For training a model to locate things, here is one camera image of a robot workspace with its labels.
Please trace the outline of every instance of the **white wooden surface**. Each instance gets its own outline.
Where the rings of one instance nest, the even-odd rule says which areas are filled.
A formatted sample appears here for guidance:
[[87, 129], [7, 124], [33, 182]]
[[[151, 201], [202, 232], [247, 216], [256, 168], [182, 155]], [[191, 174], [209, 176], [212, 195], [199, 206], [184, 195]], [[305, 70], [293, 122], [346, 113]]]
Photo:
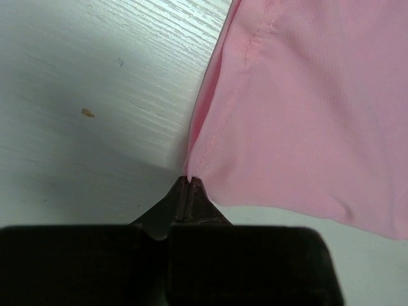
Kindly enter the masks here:
[[[130, 222], [159, 200], [230, 1], [0, 0], [0, 226]], [[407, 242], [276, 209], [222, 211], [320, 231], [348, 305], [408, 305]]]

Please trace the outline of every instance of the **seam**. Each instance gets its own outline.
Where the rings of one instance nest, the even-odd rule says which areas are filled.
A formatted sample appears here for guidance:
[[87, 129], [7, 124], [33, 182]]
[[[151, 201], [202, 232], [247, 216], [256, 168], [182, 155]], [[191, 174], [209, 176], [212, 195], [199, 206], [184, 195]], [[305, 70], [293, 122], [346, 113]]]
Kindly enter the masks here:
[[[247, 61], [247, 56], [248, 56], [249, 50], [251, 49], [251, 45], [253, 45], [254, 38], [257, 36], [257, 34], [259, 33], [259, 31], [261, 30], [261, 28], [263, 27], [263, 25], [264, 25], [264, 23], [265, 23], [266, 11], [267, 11], [268, 5], [270, 4], [270, 1], [271, 1], [271, 0], [268, 0], [268, 1], [266, 2], [266, 4], [265, 4], [265, 9], [264, 9], [264, 14], [263, 14], [263, 18], [262, 18], [262, 22], [260, 23], [260, 25], [259, 25], [259, 27], [258, 27], [258, 30], [252, 35], [252, 37], [251, 37], [251, 39], [250, 39], [250, 41], [249, 41], [249, 45], [248, 45], [247, 51], [245, 52], [245, 57], [244, 57], [245, 66], [246, 66], [246, 64], [247, 64], [247, 63], [246, 63], [246, 61]], [[258, 47], [258, 52], [257, 52], [257, 54], [256, 54], [256, 57], [255, 57], [254, 61], [253, 61], [253, 66], [252, 66], [252, 68], [251, 68], [251, 71], [249, 72], [248, 77], [246, 78], [246, 82], [245, 82], [243, 91], [246, 90], [246, 88], [247, 88], [247, 86], [248, 86], [248, 83], [249, 83], [249, 79], [251, 78], [251, 75], [252, 75], [252, 73], [253, 73], [254, 70], [255, 70], [256, 60], [258, 59], [259, 54], [261, 53], [261, 49], [263, 48], [263, 44], [264, 44], [264, 42], [265, 42], [265, 38], [266, 38], [268, 32], [269, 32], [269, 31], [271, 30], [271, 28], [273, 27], [273, 25], [275, 24], [275, 21], [276, 21], [276, 19], [277, 19], [279, 13], [280, 13], [280, 11], [281, 11], [280, 8], [281, 8], [282, 2], [283, 2], [283, 0], [279, 0], [279, 2], [278, 2], [278, 4], [277, 4], [275, 16], [273, 16], [273, 18], [272, 18], [272, 20], [271, 20], [271, 22], [270, 22], [270, 25], [269, 25], [269, 27], [268, 27], [268, 30], [265, 31], [265, 34], [264, 34], [264, 36], [263, 36], [263, 39], [262, 39], [262, 41], [261, 41], [261, 43], [260, 43], [260, 45], [259, 45], [259, 47]], [[218, 132], [218, 130], [219, 130], [219, 128], [220, 128], [220, 125], [221, 125], [221, 121], [222, 121], [222, 117], [223, 117], [223, 115], [224, 115], [224, 112], [225, 112], [226, 109], [228, 108], [228, 105], [230, 105], [230, 103], [233, 101], [233, 99], [234, 99], [235, 96], [237, 95], [237, 92], [238, 92], [239, 88], [241, 88], [241, 84], [242, 84], [243, 81], [244, 81], [244, 78], [241, 77], [241, 80], [239, 81], [239, 83], [238, 83], [238, 85], [237, 85], [237, 88], [235, 89], [234, 93], [231, 95], [231, 97], [229, 98], [228, 102], [226, 103], [224, 109], [222, 110], [221, 118], [220, 118], [220, 120], [219, 120], [219, 122], [218, 122], [218, 124], [217, 124], [217, 127], [215, 128], [215, 131], [214, 131], [214, 133], [213, 133], [213, 135], [212, 135], [212, 137], [211, 137], [210, 143], [207, 145], [207, 149], [205, 150], [203, 157], [201, 158], [200, 162], [198, 163], [198, 166], [196, 167], [195, 171], [193, 172], [193, 175], [192, 175], [193, 177], [196, 176], [196, 174], [197, 174], [198, 170], [200, 169], [201, 165], [203, 164], [203, 162], [204, 162], [204, 160], [205, 160], [207, 154], [209, 153], [210, 148], [213, 146], [214, 140], [215, 140], [215, 136], [216, 136], [216, 134], [217, 134], [217, 132]], [[222, 127], [222, 129], [221, 129], [221, 133], [220, 133], [220, 135], [219, 135], [217, 141], [215, 142], [215, 147], [214, 147], [214, 149], [212, 150], [212, 152], [211, 152], [211, 154], [210, 154], [210, 157], [209, 157], [209, 159], [208, 159], [208, 161], [207, 161], [207, 165], [205, 166], [202, 175], [207, 171], [208, 166], [210, 165], [210, 162], [211, 162], [211, 160], [212, 160], [212, 158], [213, 158], [213, 156], [214, 156], [214, 152], [215, 152], [215, 151], [217, 150], [217, 148], [218, 148], [219, 140], [220, 140], [222, 134], [224, 133], [224, 131], [225, 131], [227, 125], [228, 125], [228, 122], [230, 121], [230, 119], [231, 119], [231, 117], [232, 117], [233, 112], [234, 112], [235, 109], [237, 108], [237, 105], [238, 105], [238, 103], [235, 103], [233, 109], [232, 109], [231, 112], [229, 113], [228, 118], [226, 119], [226, 122], [225, 122], [225, 124], [223, 125], [223, 127]]]

